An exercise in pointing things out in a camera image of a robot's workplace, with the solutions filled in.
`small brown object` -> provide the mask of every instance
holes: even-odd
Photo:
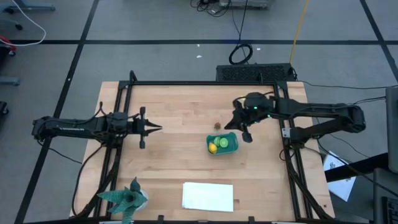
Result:
[[[220,122],[217,122],[217,123],[214,124],[214,129],[215,129],[216,131],[218,131],[218,130],[221,129],[221,124],[220,124]]]

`wooden table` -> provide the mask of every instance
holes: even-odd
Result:
[[[307,102],[303,83],[292,82],[288,86],[290,98]],[[107,113],[113,111],[117,87],[118,82],[102,84],[98,102],[103,102]],[[266,119],[252,125],[249,131],[253,142],[250,144],[243,142],[241,133],[235,131],[239,149],[232,154],[213,156],[206,148],[207,135],[229,132],[215,131],[213,126],[220,122],[223,127],[232,118],[232,101],[253,91],[265,93],[272,88],[133,86],[129,115],[146,106],[146,118],[164,127],[146,137],[146,149],[139,149],[139,136],[130,135],[124,140],[116,189],[129,186],[137,177],[142,189],[149,194],[147,207],[134,214],[135,220],[156,220],[158,215],[164,215],[165,220],[246,221],[248,216],[254,216],[256,221],[294,220],[286,164],[279,159],[282,139],[278,120]],[[312,120],[296,118],[295,124],[304,128],[311,126]],[[307,146],[318,150],[316,141],[310,140]],[[85,158],[98,147],[97,141],[89,140]],[[77,211],[82,210],[98,188],[104,153],[102,149],[91,158],[81,174],[75,200]],[[309,191],[325,211],[334,216],[319,154],[302,149],[302,161]],[[182,208],[184,182],[233,184],[234,212]],[[304,217],[298,188],[297,192]],[[121,218],[121,213],[112,216],[112,219]]]

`black metal frame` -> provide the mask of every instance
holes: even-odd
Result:
[[[124,108],[123,111],[125,113],[128,113],[129,110],[129,105],[130,105],[130,99],[131,99],[131,94],[132,94],[132,88],[134,85],[229,85],[229,86],[234,86],[234,85],[252,85],[252,86],[258,86],[258,85],[265,85],[265,86],[272,86],[275,92],[275,96],[279,97],[279,90],[282,90],[283,92],[283,97],[289,98],[289,93],[288,93],[288,89],[287,89],[287,84],[286,82],[260,82],[260,83],[255,83],[255,82],[186,82],[186,81],[171,81],[171,82],[167,82],[167,81],[137,81],[137,78],[135,76],[135,74],[133,72],[130,72],[130,80],[129,81],[120,81],[119,82],[119,86],[118,86],[118,92],[116,95],[116,102],[115,102],[115,106],[114,106],[114,111],[119,111],[120,109],[120,104],[121,104],[121,100],[122,100],[122,93],[124,90],[127,91],[126,94],[126,100],[124,102]],[[285,123],[283,121],[279,121],[280,124],[280,129],[282,130],[282,128],[285,127]],[[293,119],[289,120],[289,125],[290,127],[294,127],[294,121]],[[288,166],[288,164],[291,162],[291,158],[290,158],[290,152],[288,150],[288,143],[289,141],[287,139],[282,140],[282,144],[283,147],[285,149],[285,158],[286,158],[286,164]],[[122,150],[122,142],[120,143],[120,146],[117,147],[116,150],[116,156],[115,156],[115,160],[114,163],[119,164],[120,158],[121,158],[121,150]],[[32,174],[32,177],[30,179],[30,184],[34,184],[34,187],[39,179],[39,175],[42,169],[42,166],[44,164],[45,161],[45,156],[47,155],[48,152],[48,148],[50,146],[50,139],[47,139],[45,141],[43,150],[40,152],[40,156],[39,159],[36,163],[35,169],[34,169],[34,173]],[[102,186],[105,183],[105,179],[108,173],[108,167],[109,167],[109,163],[111,160],[111,151],[113,150],[112,147],[107,147],[106,148],[106,153],[105,153],[105,157],[104,157],[104,163],[103,163],[103,168],[101,171],[101,178],[100,178],[100,182],[99,182],[99,186]],[[300,176],[300,180],[302,181],[302,183],[304,184],[304,186],[306,186],[306,182],[305,182],[305,173],[304,173],[304,169],[303,169],[303,164],[302,164],[302,160],[301,160],[301,155],[300,155],[300,151],[296,151],[295,152],[295,158],[296,158],[296,162],[297,162],[297,171],[298,174]],[[112,179],[111,183],[110,183],[110,190],[114,190],[116,188],[116,181],[117,181],[117,174],[114,176],[114,178]],[[296,183],[294,182],[294,180],[292,179],[291,176],[289,176],[289,185],[290,185],[290,193],[292,196],[292,205],[293,205],[293,209],[294,209],[294,216],[295,216],[295,220],[296,222],[298,222],[299,220],[302,220],[301,214],[300,214],[300,207],[299,207],[299,199],[297,197],[297,191],[296,191]],[[27,202],[26,204],[22,204],[19,210],[19,215],[18,217],[25,217],[26,211],[27,211],[27,207],[29,206],[30,200],[33,196],[33,191],[30,192],[30,188],[27,189],[27,192],[25,193],[25,197],[23,202]],[[312,209],[310,206],[310,203],[308,202],[308,200],[304,197],[304,204],[305,204],[305,211],[306,211],[306,218],[309,218],[309,220],[312,220],[313,216],[312,216]],[[100,210],[101,210],[101,203],[102,200],[99,199],[97,201],[96,207],[94,209],[94,217],[92,218],[86,218],[86,217],[78,217],[78,218],[73,218],[73,219],[68,219],[68,220],[54,220],[54,221],[47,221],[47,222],[36,222],[36,224],[53,224],[53,223],[98,223],[99,221],[110,221],[111,220],[111,214],[109,212],[106,213],[106,215],[104,217],[100,217]],[[112,206],[111,202],[108,202],[107,204],[107,210]],[[23,219],[21,220],[21,218],[16,219],[15,223],[23,223]],[[248,217],[249,219],[249,223],[270,223],[270,222],[256,222],[254,221],[254,217]],[[161,219],[161,223],[198,223],[197,221],[163,221],[163,216],[159,215],[159,220],[157,221],[152,221],[152,220],[138,220],[138,221],[134,221],[134,223],[145,223],[145,224],[149,224],[149,223],[159,223]],[[247,223],[247,222],[212,222],[212,221],[208,221],[208,223]]]

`white paper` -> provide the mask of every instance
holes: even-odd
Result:
[[[327,155],[325,161],[323,162],[323,170],[329,170],[335,167],[343,166],[344,164],[333,156]],[[339,198],[344,201],[348,201],[351,190],[353,189],[353,185],[356,177],[351,177],[349,179],[337,180],[328,183],[329,191],[333,194],[337,195]]]
[[[182,207],[187,209],[233,212],[233,185],[186,182],[182,188]]]

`green plastic container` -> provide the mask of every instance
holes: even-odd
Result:
[[[228,146],[227,147],[218,146],[217,153],[213,154],[209,151],[209,143],[211,143],[211,142],[214,143],[214,139],[216,137],[226,138],[228,140]],[[236,134],[232,133],[232,132],[230,132],[228,134],[220,134],[217,136],[207,136],[206,142],[207,142],[207,151],[211,155],[222,155],[222,154],[227,154],[227,153],[231,153],[231,152],[238,150],[238,139],[236,139]]]

